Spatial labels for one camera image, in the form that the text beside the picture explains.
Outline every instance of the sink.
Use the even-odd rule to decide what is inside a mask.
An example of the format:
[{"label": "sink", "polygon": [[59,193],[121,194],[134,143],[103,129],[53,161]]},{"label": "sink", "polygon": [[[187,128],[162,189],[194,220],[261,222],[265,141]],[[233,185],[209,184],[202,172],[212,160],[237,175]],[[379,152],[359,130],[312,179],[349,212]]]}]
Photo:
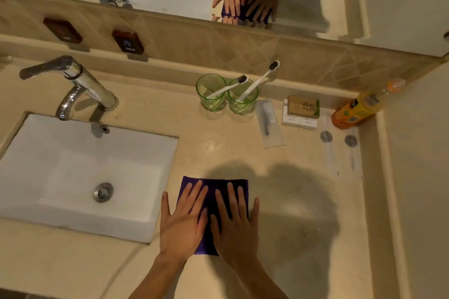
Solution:
[{"label": "sink", "polygon": [[0,160],[0,216],[150,242],[177,143],[30,114]]}]

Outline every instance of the cup rim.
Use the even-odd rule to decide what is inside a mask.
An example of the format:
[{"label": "cup rim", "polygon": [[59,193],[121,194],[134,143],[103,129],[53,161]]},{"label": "cup rim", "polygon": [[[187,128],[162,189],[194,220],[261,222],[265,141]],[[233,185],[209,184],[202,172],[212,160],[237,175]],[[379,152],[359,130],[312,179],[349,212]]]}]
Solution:
[{"label": "cup rim", "polygon": [[[232,81],[229,82],[228,85],[231,85],[231,83],[232,83],[233,81],[236,81],[236,80],[238,80],[238,78],[234,78]],[[231,94],[229,93],[231,90],[228,90],[227,93],[228,93],[229,99],[230,99],[231,101],[233,101],[234,103],[237,103],[237,104],[250,104],[250,103],[253,103],[253,102],[257,99],[257,96],[259,96],[259,87],[258,87],[258,86],[255,87],[255,90],[256,90],[255,97],[254,97],[253,99],[251,99],[250,101],[246,101],[246,102],[245,102],[245,101],[243,101],[243,102],[238,102],[237,99],[233,99],[232,96],[231,96]]]},{"label": "cup rim", "polygon": [[202,99],[208,100],[208,101],[213,101],[213,100],[220,99],[220,98],[222,98],[222,97],[226,94],[226,91],[225,91],[225,92],[223,92],[221,95],[219,95],[219,96],[217,96],[217,97],[215,97],[215,98],[206,98],[206,97],[204,97],[203,95],[201,95],[201,94],[199,93],[199,91],[198,91],[198,83],[199,83],[199,81],[200,81],[203,77],[205,77],[205,76],[211,76],[211,75],[220,77],[220,78],[223,80],[223,82],[224,82],[224,86],[228,86],[228,84],[226,83],[226,80],[225,80],[222,76],[217,75],[216,73],[207,73],[206,75],[202,75],[201,77],[199,77],[199,79],[197,80],[197,82],[196,82],[196,84],[195,84],[195,89],[196,89],[197,94],[198,94],[199,97],[201,97]]}]

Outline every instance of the white box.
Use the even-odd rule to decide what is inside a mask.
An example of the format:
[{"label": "white box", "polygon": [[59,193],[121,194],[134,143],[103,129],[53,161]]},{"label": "white box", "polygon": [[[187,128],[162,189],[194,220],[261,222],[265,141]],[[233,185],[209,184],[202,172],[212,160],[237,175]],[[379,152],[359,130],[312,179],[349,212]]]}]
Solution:
[{"label": "white box", "polygon": [[313,118],[301,117],[301,116],[293,116],[287,114],[287,104],[288,100],[284,99],[284,110],[282,112],[282,124],[284,125],[292,125],[294,127],[300,127],[310,130],[315,130],[317,128],[317,120]]}]

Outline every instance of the toothbrush head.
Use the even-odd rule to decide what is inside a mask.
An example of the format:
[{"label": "toothbrush head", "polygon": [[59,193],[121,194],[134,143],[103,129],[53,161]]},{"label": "toothbrush head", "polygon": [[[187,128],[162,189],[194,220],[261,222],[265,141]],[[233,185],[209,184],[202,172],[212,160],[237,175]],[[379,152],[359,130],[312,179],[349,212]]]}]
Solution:
[{"label": "toothbrush head", "polygon": [[276,70],[276,69],[279,67],[280,64],[281,64],[281,63],[279,63],[278,60],[275,60],[274,62],[272,62],[272,63],[270,64],[270,66],[268,67],[268,69],[269,69],[270,71],[274,71],[274,70]]},{"label": "toothbrush head", "polygon": [[243,84],[243,83],[246,83],[247,81],[248,81],[248,77],[246,77],[245,75],[241,75],[239,78],[237,78],[238,84]]}]

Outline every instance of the toothbrush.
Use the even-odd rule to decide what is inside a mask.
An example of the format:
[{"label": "toothbrush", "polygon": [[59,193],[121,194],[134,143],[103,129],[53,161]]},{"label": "toothbrush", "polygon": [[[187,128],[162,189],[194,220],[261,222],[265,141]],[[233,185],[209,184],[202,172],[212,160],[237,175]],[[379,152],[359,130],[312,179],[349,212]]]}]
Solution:
[{"label": "toothbrush", "polygon": [[237,98],[237,102],[242,102],[249,94],[252,90],[254,90],[259,84],[260,82],[266,77],[268,76],[268,74],[270,72],[273,72],[274,70],[276,70],[279,67],[280,63],[279,61],[275,60],[274,62],[272,62],[270,64],[270,66],[268,67],[268,71],[258,80],[256,80],[253,84],[250,85],[249,88],[246,89],[246,91],[244,93],[241,94],[241,96],[239,98]]},{"label": "toothbrush", "polygon": [[239,85],[242,85],[242,84],[246,83],[247,81],[249,81],[248,77],[246,77],[245,75],[241,75],[239,78],[237,78],[237,84],[225,86],[224,88],[214,92],[213,94],[207,96],[206,98],[207,99],[212,99],[212,98],[218,96],[219,94],[221,94],[223,92],[226,92],[226,91],[231,90],[232,88],[234,88],[236,86],[239,86]]}]

